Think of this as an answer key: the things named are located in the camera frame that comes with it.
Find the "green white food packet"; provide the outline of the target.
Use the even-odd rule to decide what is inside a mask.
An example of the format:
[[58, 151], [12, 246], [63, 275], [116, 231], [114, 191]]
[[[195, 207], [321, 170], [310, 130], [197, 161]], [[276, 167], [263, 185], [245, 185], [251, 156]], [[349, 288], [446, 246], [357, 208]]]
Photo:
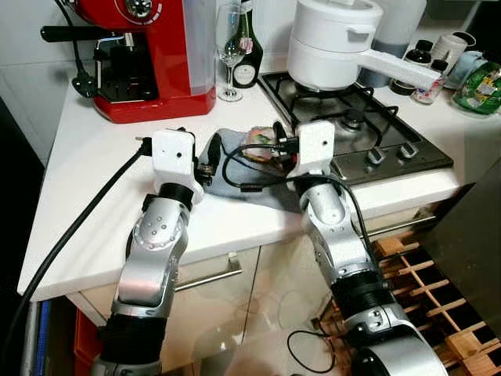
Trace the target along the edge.
[[[294, 136], [290, 130], [286, 130], [286, 133], [287, 136]], [[262, 126], [262, 128], [253, 128], [247, 133], [247, 136], [244, 137], [243, 142], [239, 146], [239, 150], [247, 160], [258, 162], [259, 164], [290, 168], [290, 166], [296, 161], [296, 154], [279, 155], [276, 157], [272, 154], [272, 143], [271, 125]]]

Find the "stainless steel fridge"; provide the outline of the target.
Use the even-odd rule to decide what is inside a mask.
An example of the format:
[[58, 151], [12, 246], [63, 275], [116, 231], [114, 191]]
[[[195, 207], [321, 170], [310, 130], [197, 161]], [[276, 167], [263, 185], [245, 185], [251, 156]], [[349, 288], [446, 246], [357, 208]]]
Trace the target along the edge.
[[501, 158], [464, 187], [428, 236], [430, 254], [481, 319], [501, 333]]

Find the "grey cloth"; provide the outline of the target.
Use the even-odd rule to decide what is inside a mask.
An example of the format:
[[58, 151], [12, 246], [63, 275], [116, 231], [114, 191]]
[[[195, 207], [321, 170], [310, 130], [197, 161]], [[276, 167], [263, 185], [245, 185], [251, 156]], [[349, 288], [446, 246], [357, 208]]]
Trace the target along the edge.
[[[298, 214], [301, 211], [298, 207], [298, 194], [286, 185], [265, 187], [262, 191], [251, 191], [250, 193], [244, 193], [237, 187], [230, 186], [222, 176], [223, 161], [225, 161], [225, 157], [230, 151], [240, 146], [247, 134], [227, 128], [216, 130], [216, 133], [222, 137], [221, 161], [219, 161], [216, 168], [212, 184], [204, 186], [204, 192], [208, 196], [233, 198], [233, 200], [265, 205], [265, 207], [293, 212], [293, 214]], [[205, 143], [205, 147], [210, 143], [210, 140]], [[205, 147], [201, 151], [198, 160], [205, 161]], [[241, 154], [235, 155], [229, 162], [226, 172], [228, 172], [228, 177], [235, 183], [267, 183], [286, 176], [286, 173], [282, 169], [276, 168], [276, 166], [247, 160]]]

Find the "dark wine bottle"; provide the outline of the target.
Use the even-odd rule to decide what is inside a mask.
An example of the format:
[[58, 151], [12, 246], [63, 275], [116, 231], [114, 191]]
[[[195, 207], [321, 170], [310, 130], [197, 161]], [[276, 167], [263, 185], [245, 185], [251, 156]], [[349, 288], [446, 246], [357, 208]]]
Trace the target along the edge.
[[260, 73], [264, 48], [254, 34], [253, 0], [240, 0], [240, 15], [237, 20], [237, 41], [247, 51], [243, 60], [235, 67], [233, 85], [237, 89], [250, 89]]

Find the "red espresso machine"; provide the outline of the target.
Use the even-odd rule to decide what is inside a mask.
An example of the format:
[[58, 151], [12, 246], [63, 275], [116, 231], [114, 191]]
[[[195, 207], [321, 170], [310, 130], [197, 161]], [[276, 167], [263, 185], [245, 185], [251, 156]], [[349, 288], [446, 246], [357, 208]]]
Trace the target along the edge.
[[47, 42], [96, 41], [71, 85], [113, 123], [207, 114], [214, 106], [216, 0], [55, 0], [88, 24], [44, 26]]

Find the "steel gas hob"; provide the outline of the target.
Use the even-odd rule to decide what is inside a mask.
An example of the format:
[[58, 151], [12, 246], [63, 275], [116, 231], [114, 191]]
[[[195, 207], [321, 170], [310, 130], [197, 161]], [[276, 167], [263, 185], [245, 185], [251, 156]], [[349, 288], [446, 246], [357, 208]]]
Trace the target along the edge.
[[[387, 107], [376, 100], [372, 87], [351, 85], [339, 91], [312, 91], [287, 72], [262, 74], [257, 83], [283, 115], [289, 130], [310, 121], [333, 122], [335, 154], [330, 165], [333, 174], [347, 185], [453, 165], [443, 150], [398, 117], [396, 105]], [[398, 157], [398, 148], [404, 143], [414, 143], [420, 150], [411, 161]], [[373, 166], [366, 161], [366, 151], [373, 147], [385, 154], [383, 164]]]

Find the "clear wine glass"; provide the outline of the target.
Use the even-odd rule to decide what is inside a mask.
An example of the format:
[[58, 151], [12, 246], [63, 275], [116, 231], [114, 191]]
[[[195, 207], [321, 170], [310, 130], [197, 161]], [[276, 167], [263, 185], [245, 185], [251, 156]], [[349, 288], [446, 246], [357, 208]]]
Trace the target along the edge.
[[218, 90], [218, 98], [226, 103], [235, 103], [241, 98], [241, 94], [233, 86], [233, 71], [247, 54], [240, 45], [240, 14], [239, 3], [228, 2], [216, 7], [214, 19], [216, 58], [225, 65], [228, 72], [225, 82]]

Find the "wooden slatted rack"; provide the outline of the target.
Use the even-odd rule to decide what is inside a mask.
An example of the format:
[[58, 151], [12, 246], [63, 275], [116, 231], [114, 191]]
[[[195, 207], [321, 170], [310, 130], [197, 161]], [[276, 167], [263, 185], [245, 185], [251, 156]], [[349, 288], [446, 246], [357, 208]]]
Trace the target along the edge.
[[[501, 376], [501, 341], [458, 287], [408, 230], [376, 240], [379, 266], [409, 322], [435, 352], [446, 376]], [[378, 376], [375, 356], [354, 361], [362, 340], [360, 322], [348, 322], [341, 307], [357, 310], [355, 298], [333, 298], [321, 328], [335, 353], [337, 376]]]

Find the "grey plastic canister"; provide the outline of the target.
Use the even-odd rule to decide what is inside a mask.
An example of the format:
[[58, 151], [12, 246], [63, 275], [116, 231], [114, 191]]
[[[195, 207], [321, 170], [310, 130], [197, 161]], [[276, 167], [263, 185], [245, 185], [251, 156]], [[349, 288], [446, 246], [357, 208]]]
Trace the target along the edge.
[[372, 40], [375, 51], [403, 58], [423, 17], [428, 0], [365, 0], [382, 10]]

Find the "small printed glass bottle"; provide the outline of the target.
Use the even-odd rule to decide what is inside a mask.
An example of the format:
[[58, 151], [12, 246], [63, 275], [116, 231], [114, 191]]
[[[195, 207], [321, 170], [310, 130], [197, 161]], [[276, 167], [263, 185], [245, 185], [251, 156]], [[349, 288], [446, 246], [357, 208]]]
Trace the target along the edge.
[[438, 73], [438, 77], [432, 83], [429, 89], [416, 89], [410, 96], [415, 103], [430, 105], [435, 103], [437, 96], [442, 90], [444, 80], [446, 78], [446, 69], [448, 62], [446, 60], [432, 60], [430, 69]]

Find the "green plastic packet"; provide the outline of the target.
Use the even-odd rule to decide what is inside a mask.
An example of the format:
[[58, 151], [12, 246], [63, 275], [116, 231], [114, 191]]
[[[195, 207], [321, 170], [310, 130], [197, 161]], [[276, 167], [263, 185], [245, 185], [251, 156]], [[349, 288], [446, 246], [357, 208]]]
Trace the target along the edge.
[[471, 71], [452, 97], [453, 104], [472, 114], [496, 114], [501, 107], [501, 65], [485, 62]]

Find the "crumpled blue cloth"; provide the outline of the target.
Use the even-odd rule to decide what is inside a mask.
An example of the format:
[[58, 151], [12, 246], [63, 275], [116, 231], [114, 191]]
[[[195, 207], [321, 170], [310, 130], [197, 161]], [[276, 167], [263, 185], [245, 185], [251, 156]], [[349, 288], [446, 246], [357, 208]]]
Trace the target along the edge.
[[463, 83], [469, 78], [476, 69], [484, 64], [493, 61], [495, 58], [490, 52], [466, 51], [457, 60], [450, 78], [454, 89], [460, 89]]

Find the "grey cup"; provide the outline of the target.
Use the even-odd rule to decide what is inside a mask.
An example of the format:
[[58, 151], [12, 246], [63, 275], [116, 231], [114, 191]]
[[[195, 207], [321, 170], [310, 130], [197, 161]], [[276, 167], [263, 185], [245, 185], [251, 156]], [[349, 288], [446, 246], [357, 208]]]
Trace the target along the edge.
[[444, 60], [447, 67], [444, 73], [454, 68], [456, 61], [465, 53], [468, 47], [477, 44], [477, 39], [465, 31], [454, 31], [441, 34], [430, 51], [432, 60]]

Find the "red crate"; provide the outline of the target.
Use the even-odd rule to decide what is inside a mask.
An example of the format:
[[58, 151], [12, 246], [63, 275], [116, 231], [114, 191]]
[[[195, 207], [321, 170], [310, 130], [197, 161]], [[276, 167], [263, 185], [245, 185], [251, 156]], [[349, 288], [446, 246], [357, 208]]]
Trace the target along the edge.
[[73, 376], [89, 376], [94, 361], [100, 354], [103, 344], [98, 340], [98, 328], [83, 315], [76, 311], [73, 332]]

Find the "blue box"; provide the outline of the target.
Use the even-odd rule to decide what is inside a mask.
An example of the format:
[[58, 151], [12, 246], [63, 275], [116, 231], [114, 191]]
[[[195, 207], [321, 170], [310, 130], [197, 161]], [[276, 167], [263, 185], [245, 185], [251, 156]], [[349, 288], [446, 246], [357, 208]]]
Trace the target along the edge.
[[37, 304], [36, 314], [34, 315], [36, 319], [36, 344], [34, 347], [31, 376], [45, 376], [50, 314], [50, 301], [43, 301]]

